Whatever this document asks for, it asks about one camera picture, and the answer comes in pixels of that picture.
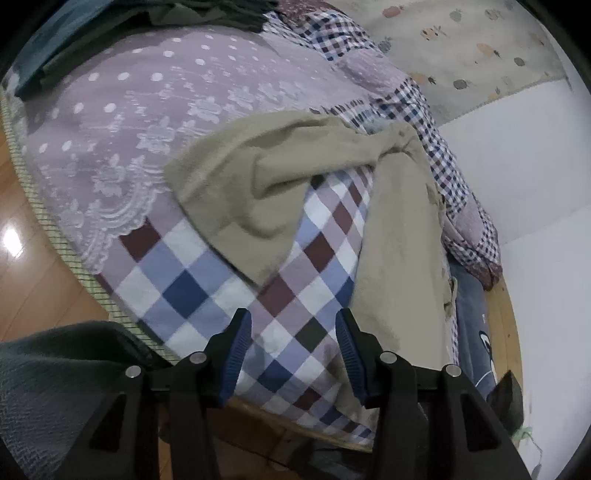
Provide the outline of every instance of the floor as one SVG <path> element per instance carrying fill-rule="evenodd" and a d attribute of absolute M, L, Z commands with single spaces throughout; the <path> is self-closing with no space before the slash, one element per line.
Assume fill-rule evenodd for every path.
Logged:
<path fill-rule="evenodd" d="M 35 221 L 12 169 L 2 129 L 0 305 L 0 340 L 3 342 L 56 326 L 108 317 L 78 283 Z M 263 458 L 276 449 L 284 437 L 283 428 L 228 408 L 210 411 L 209 420 L 222 478 L 298 479 L 292 472 L 277 471 Z M 159 450 L 161 480 L 171 480 L 170 449 L 160 442 Z"/>

